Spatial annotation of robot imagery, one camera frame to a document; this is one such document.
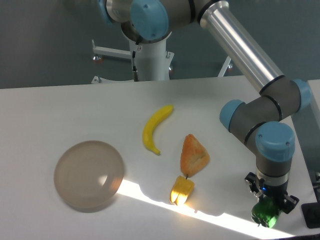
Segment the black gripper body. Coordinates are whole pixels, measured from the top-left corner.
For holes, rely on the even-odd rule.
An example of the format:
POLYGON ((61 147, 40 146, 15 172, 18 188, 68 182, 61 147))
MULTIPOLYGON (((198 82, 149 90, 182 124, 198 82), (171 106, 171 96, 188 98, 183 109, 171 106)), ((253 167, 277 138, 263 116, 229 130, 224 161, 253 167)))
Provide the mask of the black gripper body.
POLYGON ((287 187, 289 182, 290 171, 282 176, 272 177, 263 174, 257 170, 255 173, 255 187, 254 195, 261 199, 262 196, 268 196, 275 200, 283 201, 288 195, 287 187))

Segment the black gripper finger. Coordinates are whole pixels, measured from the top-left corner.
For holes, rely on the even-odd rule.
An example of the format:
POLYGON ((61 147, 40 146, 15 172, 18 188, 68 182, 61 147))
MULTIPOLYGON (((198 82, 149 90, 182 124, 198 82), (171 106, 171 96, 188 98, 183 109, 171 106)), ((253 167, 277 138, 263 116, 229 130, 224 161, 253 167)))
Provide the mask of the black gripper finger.
POLYGON ((284 195, 282 211, 289 214, 299 203, 299 198, 293 195, 284 195))
POLYGON ((249 189, 249 191, 258 199, 262 200, 264 198, 263 192, 260 190, 257 176, 253 172, 249 172, 244 181, 249 189))

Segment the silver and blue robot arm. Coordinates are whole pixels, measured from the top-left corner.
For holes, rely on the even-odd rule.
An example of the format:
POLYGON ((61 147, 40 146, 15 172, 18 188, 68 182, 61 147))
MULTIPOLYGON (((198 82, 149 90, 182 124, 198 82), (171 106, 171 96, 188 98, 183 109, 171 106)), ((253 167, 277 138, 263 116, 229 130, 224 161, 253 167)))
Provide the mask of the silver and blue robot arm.
POLYGON ((172 54, 166 51, 166 40, 172 31, 197 22, 212 34, 259 93, 250 103, 229 101, 219 115, 223 126, 256 157, 256 172, 245 180, 259 202, 290 213, 299 202, 287 193, 295 136, 282 121, 310 103, 308 84, 284 76, 225 0, 99 0, 97 5, 105 23, 121 24, 136 82, 169 79, 172 54))

